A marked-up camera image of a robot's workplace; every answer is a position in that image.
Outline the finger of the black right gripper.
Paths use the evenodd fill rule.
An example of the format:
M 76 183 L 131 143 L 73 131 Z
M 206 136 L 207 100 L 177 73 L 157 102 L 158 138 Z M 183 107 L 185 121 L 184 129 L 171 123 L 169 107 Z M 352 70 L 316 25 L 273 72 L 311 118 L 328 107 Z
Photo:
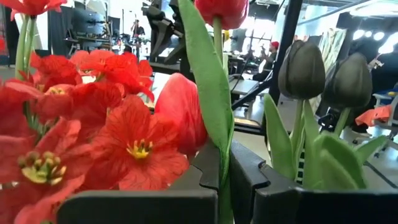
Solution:
M 185 40 L 180 39 L 178 45 L 169 53 L 169 55 L 164 59 L 165 64 L 176 64 L 177 61 L 185 53 Z
M 154 61 L 170 44 L 174 29 L 171 21 L 152 21 L 151 28 L 150 60 Z

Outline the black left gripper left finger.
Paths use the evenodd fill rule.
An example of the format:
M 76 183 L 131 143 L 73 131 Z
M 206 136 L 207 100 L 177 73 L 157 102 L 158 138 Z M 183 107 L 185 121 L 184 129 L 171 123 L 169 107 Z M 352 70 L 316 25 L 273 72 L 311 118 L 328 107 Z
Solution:
M 81 192 L 59 208 L 57 224 L 218 224 L 219 171 L 208 141 L 167 190 Z

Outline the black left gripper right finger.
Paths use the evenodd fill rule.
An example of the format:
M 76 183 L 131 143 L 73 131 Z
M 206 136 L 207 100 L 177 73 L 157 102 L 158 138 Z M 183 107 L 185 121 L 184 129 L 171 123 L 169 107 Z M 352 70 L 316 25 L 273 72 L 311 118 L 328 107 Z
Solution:
M 303 189 L 237 141 L 229 174 L 235 224 L 398 224 L 398 192 Z

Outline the red artificial tulip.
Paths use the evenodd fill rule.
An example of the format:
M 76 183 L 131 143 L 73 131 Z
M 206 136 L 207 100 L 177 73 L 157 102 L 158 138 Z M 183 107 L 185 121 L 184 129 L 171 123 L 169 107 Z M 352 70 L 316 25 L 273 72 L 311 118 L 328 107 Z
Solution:
M 187 57 L 195 77 L 200 109 L 209 137 L 220 152 L 219 221 L 234 224 L 229 181 L 234 116 L 223 64 L 223 14 L 207 16 L 191 0 L 177 0 L 185 29 Z
M 178 127 L 178 151 L 193 157 L 204 145 L 208 133 L 201 115 L 198 88 L 181 73 L 165 83 L 155 104 L 155 112 L 171 118 Z

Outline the red artificial flower bunch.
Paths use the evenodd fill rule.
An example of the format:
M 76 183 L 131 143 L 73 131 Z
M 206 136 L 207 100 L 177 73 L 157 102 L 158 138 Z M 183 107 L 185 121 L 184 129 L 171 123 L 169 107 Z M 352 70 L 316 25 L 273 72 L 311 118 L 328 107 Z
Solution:
M 22 27 L 18 38 L 16 51 L 15 76 L 21 77 L 19 72 L 29 70 L 30 55 L 33 51 L 33 39 L 37 16 L 47 11 L 60 12 L 60 6 L 68 0 L 0 0 L 0 4 L 11 8 L 10 19 L 16 14 L 22 14 Z
M 122 85 L 129 94 L 145 94 L 154 101 L 150 90 L 153 81 L 152 67 L 147 60 L 138 60 L 132 53 L 118 55 L 108 50 L 79 50 L 70 59 L 61 55 L 41 57 L 30 55 L 30 66 L 35 69 L 32 81 L 44 91 L 58 84 L 79 85 L 83 77 L 93 77 L 96 82 Z
M 84 190 L 163 190 L 188 167 L 179 133 L 120 84 L 0 87 L 0 224 L 56 224 Z

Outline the black artificial tulip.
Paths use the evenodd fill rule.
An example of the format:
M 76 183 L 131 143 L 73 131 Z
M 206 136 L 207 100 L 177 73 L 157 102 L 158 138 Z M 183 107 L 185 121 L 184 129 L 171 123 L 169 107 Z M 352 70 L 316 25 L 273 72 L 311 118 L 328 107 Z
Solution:
M 303 186 L 316 190 L 358 190 L 367 188 L 363 165 L 368 157 L 386 143 L 379 136 L 360 146 L 352 146 L 340 139 L 349 112 L 366 106 L 372 93 L 372 78 L 366 57 L 350 55 L 337 63 L 326 79 L 323 101 L 341 109 L 333 132 L 319 130 L 309 101 L 303 104 L 305 130 L 305 163 Z
M 264 97 L 267 145 L 272 167 L 284 177 L 298 176 L 300 154 L 305 154 L 302 185 L 308 189 L 322 186 L 320 166 L 315 153 L 319 126 L 315 121 L 310 100 L 325 87 L 325 67 L 317 45 L 301 40 L 289 48 L 278 74 L 280 92 L 297 100 L 293 131 L 284 128 L 279 111 L 270 95 Z

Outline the person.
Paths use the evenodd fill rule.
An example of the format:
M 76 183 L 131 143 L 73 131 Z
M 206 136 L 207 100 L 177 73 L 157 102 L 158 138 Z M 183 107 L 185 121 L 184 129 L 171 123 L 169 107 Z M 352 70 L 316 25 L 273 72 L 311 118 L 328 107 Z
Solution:
M 278 41 L 273 41 L 269 44 L 269 53 L 265 53 L 265 48 L 262 47 L 261 50 L 261 59 L 265 60 L 266 63 L 263 66 L 263 70 L 261 73 L 257 73 L 255 74 L 252 79 L 254 81 L 258 81 L 258 82 L 263 82 L 268 74 L 270 73 L 270 71 L 273 68 L 274 62 L 276 60 L 276 56 L 277 56 L 277 51 L 279 49 L 279 42 Z
M 133 38 L 143 37 L 146 34 L 144 28 L 140 26 L 138 19 L 133 22 L 131 32 Z

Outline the black monitor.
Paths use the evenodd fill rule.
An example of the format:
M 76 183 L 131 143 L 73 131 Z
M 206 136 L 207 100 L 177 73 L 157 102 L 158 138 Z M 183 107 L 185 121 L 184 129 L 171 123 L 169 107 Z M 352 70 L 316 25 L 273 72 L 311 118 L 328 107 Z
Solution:
M 86 9 L 73 9 L 72 31 L 77 35 L 100 35 L 104 32 L 105 23 L 104 15 Z

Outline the orange cloth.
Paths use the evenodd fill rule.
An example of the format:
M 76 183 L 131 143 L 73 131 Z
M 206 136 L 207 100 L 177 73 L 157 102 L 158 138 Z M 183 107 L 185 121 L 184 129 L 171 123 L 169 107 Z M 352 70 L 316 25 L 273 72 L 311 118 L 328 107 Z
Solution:
M 392 113 L 391 105 L 380 106 L 374 109 L 367 110 L 355 119 L 357 125 L 365 124 L 367 126 L 374 126 L 376 121 L 386 122 L 389 120 Z

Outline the black metal table frame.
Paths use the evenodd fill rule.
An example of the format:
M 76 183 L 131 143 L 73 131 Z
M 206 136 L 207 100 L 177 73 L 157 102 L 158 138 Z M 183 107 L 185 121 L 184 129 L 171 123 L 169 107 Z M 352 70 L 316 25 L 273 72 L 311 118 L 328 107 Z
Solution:
M 281 40 L 280 40 L 279 53 L 277 55 L 277 61 L 274 65 L 274 69 L 271 73 L 272 78 L 271 78 L 270 84 L 262 83 L 258 87 L 249 91 L 242 98 L 240 98 L 239 100 L 235 101 L 232 104 L 233 110 L 239 108 L 240 106 L 242 106 L 245 103 L 248 103 L 249 100 L 254 98 L 257 94 L 259 94 L 260 92 L 265 90 L 267 87 L 269 87 L 269 93 L 271 94 L 271 97 L 274 100 L 274 103 L 275 104 L 278 103 L 279 97 L 280 97 L 280 90 L 279 90 L 279 86 L 278 86 L 279 71 L 280 71 L 282 62 L 284 60 L 285 53 L 286 53 L 287 49 L 289 48 L 289 46 L 294 41 L 295 30 L 296 30 L 296 26 L 297 26 L 297 23 L 299 20 L 302 3 L 303 3 L 303 0 L 289 0 L 289 3 L 287 5 L 287 14 L 285 16 L 283 32 L 282 32 L 282 36 L 281 36 Z

